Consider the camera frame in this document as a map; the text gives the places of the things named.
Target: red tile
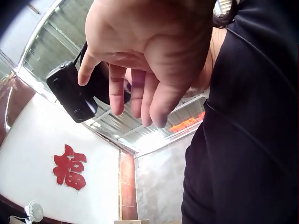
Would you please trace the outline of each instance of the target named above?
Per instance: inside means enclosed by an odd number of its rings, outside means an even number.
[[[121,161],[131,166],[134,166],[134,158],[131,154],[128,154],[127,152],[122,151]]]
[[[124,206],[137,206],[136,189],[133,186],[121,183],[121,200]]]
[[[127,163],[121,163],[121,182],[135,186],[135,168]]]
[[[138,220],[137,207],[122,206],[123,220]]]

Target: black camera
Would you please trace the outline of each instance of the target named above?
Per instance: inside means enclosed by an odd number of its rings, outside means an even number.
[[[52,70],[46,78],[47,85],[76,123],[95,116],[97,103],[87,86],[79,86],[78,71],[71,61]]]

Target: ceiling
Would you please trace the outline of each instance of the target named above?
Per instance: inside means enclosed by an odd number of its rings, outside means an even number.
[[[47,96],[52,95],[45,78],[66,60],[73,60],[85,42],[85,18],[93,0],[57,0],[46,13],[26,46],[19,67],[25,69]],[[173,142],[196,130],[202,122],[205,99],[182,99],[169,115],[165,128],[144,127],[131,115],[130,102],[120,116],[110,106],[95,99],[97,114],[85,125],[134,151],[148,152]]]

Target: white fan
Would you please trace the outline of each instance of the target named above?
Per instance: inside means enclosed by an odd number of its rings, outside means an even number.
[[[33,222],[39,223],[44,217],[44,211],[41,205],[35,201],[25,206],[25,212],[29,216],[29,219],[25,219],[26,224],[32,224]]]

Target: finger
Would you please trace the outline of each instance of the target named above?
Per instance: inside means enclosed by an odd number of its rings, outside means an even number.
[[[182,86],[166,85],[161,82],[158,84],[149,110],[150,117],[157,127],[165,127],[168,115],[187,90],[188,88]]]
[[[126,68],[110,64],[109,66],[109,99],[111,112],[121,115],[124,110],[123,81]]]
[[[78,72],[78,84],[84,86],[88,83],[91,73],[95,66],[99,64],[100,61],[91,56],[89,49],[87,47],[84,54],[79,72]]]
[[[146,127],[152,124],[149,109],[158,84],[159,80],[153,73],[146,73],[144,82],[144,93],[141,105],[141,120],[142,124]]]
[[[141,103],[144,91],[145,71],[132,69],[131,112],[135,118],[141,118]]]

